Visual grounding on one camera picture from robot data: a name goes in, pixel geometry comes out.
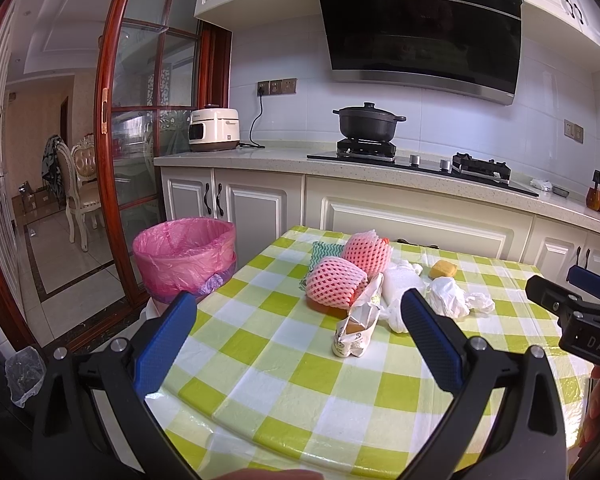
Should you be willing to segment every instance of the pink trash bin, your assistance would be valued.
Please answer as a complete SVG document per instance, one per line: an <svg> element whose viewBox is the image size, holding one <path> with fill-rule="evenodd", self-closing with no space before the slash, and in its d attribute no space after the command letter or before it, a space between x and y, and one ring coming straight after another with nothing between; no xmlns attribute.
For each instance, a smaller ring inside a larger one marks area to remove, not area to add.
<svg viewBox="0 0 600 480"><path fill-rule="evenodd" d="M158 312L181 290L200 299L229 281L235 272L234 245L235 225L211 218L183 218L142 231L133 252Z"/></svg>

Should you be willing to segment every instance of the black pot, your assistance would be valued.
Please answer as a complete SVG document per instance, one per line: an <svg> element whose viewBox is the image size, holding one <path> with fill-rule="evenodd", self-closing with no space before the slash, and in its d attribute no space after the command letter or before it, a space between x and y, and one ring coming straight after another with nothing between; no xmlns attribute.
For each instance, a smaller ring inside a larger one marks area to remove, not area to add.
<svg viewBox="0 0 600 480"><path fill-rule="evenodd" d="M373 103L350 106L334 110L340 116L340 131L349 139L389 142L395 135L395 124L406 121L406 117L379 110Z"/></svg>

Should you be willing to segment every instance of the foam fruit net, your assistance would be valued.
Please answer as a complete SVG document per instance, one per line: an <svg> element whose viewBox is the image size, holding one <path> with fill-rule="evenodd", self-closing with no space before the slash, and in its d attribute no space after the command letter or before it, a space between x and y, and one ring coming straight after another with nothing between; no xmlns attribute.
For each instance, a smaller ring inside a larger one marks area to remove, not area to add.
<svg viewBox="0 0 600 480"><path fill-rule="evenodd" d="M392 247L375 231L358 233L347 241L342 257L366 272L370 278L383 272L391 260Z"/></svg>
<svg viewBox="0 0 600 480"><path fill-rule="evenodd" d="M365 287L366 272L337 256L325 256L306 279L308 298L347 310Z"/></svg>

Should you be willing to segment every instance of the tablecloth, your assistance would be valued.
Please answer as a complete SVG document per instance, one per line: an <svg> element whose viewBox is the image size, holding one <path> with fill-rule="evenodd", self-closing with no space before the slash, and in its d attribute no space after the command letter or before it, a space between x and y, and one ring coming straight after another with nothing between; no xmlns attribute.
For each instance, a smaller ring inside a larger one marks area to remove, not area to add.
<svg viewBox="0 0 600 480"><path fill-rule="evenodd" d="M293 227L198 306L198 318L161 390L147 399L185 459L204 478L245 466L303 466L327 478L396 478L442 418L437 388L408 334L380 322L363 357L331 351L343 310L308 304L299 288L312 242L347 235ZM591 366L558 348L556 318L530 303L535 267L392 243L392 260L458 265L456 280L489 294L494 314L459 321L496 349L545 348L574 445ZM482 449L502 391L491 396L462 466Z"/></svg>

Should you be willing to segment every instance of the speckled countertop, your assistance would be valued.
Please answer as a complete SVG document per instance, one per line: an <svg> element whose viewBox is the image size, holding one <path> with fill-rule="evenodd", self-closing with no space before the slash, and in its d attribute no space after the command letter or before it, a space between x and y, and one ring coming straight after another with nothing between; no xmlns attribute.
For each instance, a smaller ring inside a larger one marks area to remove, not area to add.
<svg viewBox="0 0 600 480"><path fill-rule="evenodd" d="M589 229L600 234L600 213L588 209L584 202L562 198L551 192L539 197L476 184L466 180L446 178L418 171L398 170L352 162L309 160L309 153L334 150L333 144L317 143L303 147L273 147L263 150L237 148L224 152L180 153L155 159L156 166L191 168L231 168L234 170L281 171L311 176L327 176L363 180L376 184L389 184L462 197L493 205L533 213L567 224Z"/></svg>

